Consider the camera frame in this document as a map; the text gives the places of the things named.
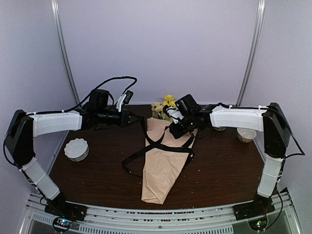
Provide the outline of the bright yellow fake flower stem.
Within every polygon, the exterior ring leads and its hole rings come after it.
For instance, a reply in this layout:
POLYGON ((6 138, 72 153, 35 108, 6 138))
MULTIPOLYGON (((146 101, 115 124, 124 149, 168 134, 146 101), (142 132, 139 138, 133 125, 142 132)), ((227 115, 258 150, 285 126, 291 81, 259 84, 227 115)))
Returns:
POLYGON ((176 108, 175 97, 172 95, 164 96, 163 106, 169 106, 169 107, 176 108))

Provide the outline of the pale yellow fake flower stem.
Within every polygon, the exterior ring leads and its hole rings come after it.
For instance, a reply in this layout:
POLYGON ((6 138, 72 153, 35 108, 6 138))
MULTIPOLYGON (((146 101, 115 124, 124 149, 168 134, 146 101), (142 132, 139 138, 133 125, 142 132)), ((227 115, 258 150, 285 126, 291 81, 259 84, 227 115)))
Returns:
POLYGON ((154 102, 151 104, 152 117, 157 119, 163 119, 163 106, 159 102, 154 102))

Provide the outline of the black ribbon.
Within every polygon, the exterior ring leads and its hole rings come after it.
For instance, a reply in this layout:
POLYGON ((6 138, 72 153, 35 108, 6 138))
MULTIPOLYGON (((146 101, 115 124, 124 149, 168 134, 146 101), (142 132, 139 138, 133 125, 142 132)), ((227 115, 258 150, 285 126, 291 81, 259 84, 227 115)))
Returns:
POLYGON ((156 149, 160 149, 163 151, 167 151, 167 152, 174 152, 174 153, 187 153, 187 159, 182 167, 182 171, 185 170, 187 168, 187 166, 191 163, 191 161, 194 158, 194 151, 192 150, 192 148, 190 148, 190 145, 194 142, 195 140, 195 136, 191 135, 191 137, 188 138, 188 140, 180 147, 170 147, 170 146, 166 146, 164 144, 162 144, 162 141, 165 137, 165 132, 168 129, 168 127, 165 127, 165 130, 162 134, 162 136, 157 140, 157 141, 153 141, 147 134, 147 127, 146 127, 146 118, 143 116, 135 116, 138 121, 140 122, 141 128, 143 130, 144 136, 147 139, 147 141, 149 142, 148 146, 145 146, 144 148, 142 148, 141 150, 137 151, 136 153, 130 155, 129 157, 127 157, 126 159, 124 159, 121 163, 122 168, 129 174, 136 176, 136 177, 140 177, 143 178, 143 176, 141 175, 137 175, 135 174, 131 169, 128 168, 128 164, 131 163, 132 161, 145 156, 145 154, 156 148, 156 149))

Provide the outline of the pink and green wrapping paper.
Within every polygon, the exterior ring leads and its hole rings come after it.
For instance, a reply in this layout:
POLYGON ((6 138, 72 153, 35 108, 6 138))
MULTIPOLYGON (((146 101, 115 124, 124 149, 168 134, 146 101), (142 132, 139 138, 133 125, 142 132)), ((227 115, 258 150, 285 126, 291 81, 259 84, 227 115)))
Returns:
MULTIPOLYGON (((170 131, 165 129, 170 124, 167 120, 148 118, 147 135, 153 141, 164 136, 162 144, 169 147, 181 147, 191 137, 191 134, 186 133, 175 139, 170 131)), ((146 152, 141 200, 147 203, 163 204, 180 175, 187 157, 187 153, 169 152, 158 148, 146 152)))

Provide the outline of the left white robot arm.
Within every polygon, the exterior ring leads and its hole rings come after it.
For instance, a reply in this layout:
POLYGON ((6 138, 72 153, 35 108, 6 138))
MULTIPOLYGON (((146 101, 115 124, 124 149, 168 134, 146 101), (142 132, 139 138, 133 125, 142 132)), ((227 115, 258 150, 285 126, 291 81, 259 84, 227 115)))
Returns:
POLYGON ((108 96, 108 91, 95 89, 81 108, 42 114, 16 110, 12 117, 3 141, 3 153, 10 154, 11 164, 22 171, 48 200, 52 200, 50 206, 59 216, 68 215, 70 205, 58 197, 59 187, 37 160, 34 139, 59 132, 88 130, 100 124, 119 127, 132 125, 130 111, 123 107, 131 100, 133 92, 128 90, 123 93, 112 107, 107 105, 108 96))

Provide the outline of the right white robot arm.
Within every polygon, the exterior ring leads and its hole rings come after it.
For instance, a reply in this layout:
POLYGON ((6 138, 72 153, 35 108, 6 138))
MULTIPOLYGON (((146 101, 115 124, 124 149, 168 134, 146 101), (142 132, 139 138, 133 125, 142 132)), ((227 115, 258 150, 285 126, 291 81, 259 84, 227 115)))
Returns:
POLYGON ((260 215, 268 208, 266 198, 273 194, 282 175, 291 136, 290 127, 278 103, 235 107, 220 102, 201 106, 188 94, 176 101, 174 107, 165 107, 163 110, 173 119, 169 129, 176 139, 195 129, 206 128, 243 128, 262 132, 265 164, 256 192, 260 197, 250 204, 250 211, 260 215))

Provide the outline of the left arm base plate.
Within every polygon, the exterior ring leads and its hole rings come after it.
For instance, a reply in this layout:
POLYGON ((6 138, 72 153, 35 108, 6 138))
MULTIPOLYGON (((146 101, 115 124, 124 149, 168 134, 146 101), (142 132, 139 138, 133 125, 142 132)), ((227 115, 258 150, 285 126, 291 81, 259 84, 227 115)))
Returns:
POLYGON ((84 205, 66 202, 64 206, 60 207, 55 204, 48 204, 44 208, 44 211, 55 216, 63 216, 71 221, 84 221, 87 213, 87 207, 84 205))

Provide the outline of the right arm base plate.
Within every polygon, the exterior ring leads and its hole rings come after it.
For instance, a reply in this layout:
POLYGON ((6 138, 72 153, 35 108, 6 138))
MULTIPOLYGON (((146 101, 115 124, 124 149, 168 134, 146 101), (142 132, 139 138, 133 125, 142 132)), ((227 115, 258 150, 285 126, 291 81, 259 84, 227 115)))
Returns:
POLYGON ((234 215, 236 220, 249 219, 257 216, 264 215, 275 211, 274 205, 256 205, 254 202, 237 204, 233 206, 234 215))

